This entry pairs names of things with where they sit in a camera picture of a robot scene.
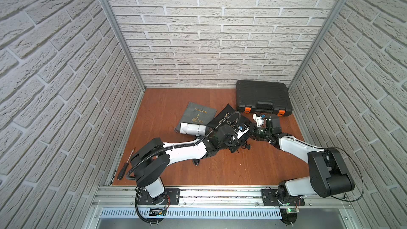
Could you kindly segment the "black drawstring bag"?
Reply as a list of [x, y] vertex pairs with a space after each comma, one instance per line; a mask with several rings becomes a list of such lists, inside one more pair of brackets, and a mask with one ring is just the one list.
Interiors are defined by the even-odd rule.
[[241, 124], [245, 124], [249, 127], [250, 124], [253, 124], [253, 122], [247, 117], [243, 116], [240, 112], [236, 111], [231, 105], [227, 104], [227, 106], [221, 112], [219, 112], [210, 123], [206, 125], [207, 134], [215, 129], [218, 125], [228, 125], [236, 133], [238, 133], [238, 126]]

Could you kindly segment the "white hair dryer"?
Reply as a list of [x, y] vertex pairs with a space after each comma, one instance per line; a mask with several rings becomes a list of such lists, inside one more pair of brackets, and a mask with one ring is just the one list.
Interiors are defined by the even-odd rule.
[[194, 146], [181, 148], [179, 152], [181, 161], [192, 160], [195, 166], [198, 166], [200, 160], [206, 155], [207, 149], [205, 143], [201, 140], [205, 137], [209, 128], [205, 125], [181, 123], [180, 133], [186, 135], [196, 136], [196, 142]]

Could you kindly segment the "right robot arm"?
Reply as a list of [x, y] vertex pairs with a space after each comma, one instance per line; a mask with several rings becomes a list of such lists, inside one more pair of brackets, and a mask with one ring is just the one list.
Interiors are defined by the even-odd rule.
[[276, 115], [253, 115], [254, 123], [249, 126], [249, 136], [256, 141], [268, 142], [276, 149], [289, 153], [308, 164], [309, 176], [282, 181], [278, 197], [319, 196], [333, 197], [345, 202], [353, 200], [338, 198], [336, 195], [351, 192], [355, 181], [348, 170], [338, 148], [323, 148], [303, 142], [282, 132]]

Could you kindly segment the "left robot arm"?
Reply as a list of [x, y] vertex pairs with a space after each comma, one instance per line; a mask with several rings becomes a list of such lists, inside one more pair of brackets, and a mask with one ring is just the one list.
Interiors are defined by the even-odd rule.
[[135, 181], [137, 188], [144, 189], [153, 203], [158, 204], [167, 198], [161, 174], [169, 165], [186, 160], [199, 162], [224, 149], [234, 153], [246, 144], [250, 124], [248, 118], [236, 111], [194, 141], [167, 143], [154, 138], [130, 158], [126, 179]]

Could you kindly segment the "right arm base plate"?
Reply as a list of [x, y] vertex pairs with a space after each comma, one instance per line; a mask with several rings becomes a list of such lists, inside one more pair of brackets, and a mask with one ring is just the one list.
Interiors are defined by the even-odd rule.
[[261, 196], [265, 206], [305, 206], [302, 197], [286, 195], [278, 188], [265, 187], [261, 189]]

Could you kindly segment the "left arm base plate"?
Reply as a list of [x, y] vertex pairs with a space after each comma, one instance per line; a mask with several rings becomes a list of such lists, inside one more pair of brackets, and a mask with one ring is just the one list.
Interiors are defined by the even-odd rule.
[[180, 199], [181, 189], [179, 188], [165, 188], [164, 193], [153, 198], [149, 192], [142, 188], [137, 195], [138, 205], [178, 205]]

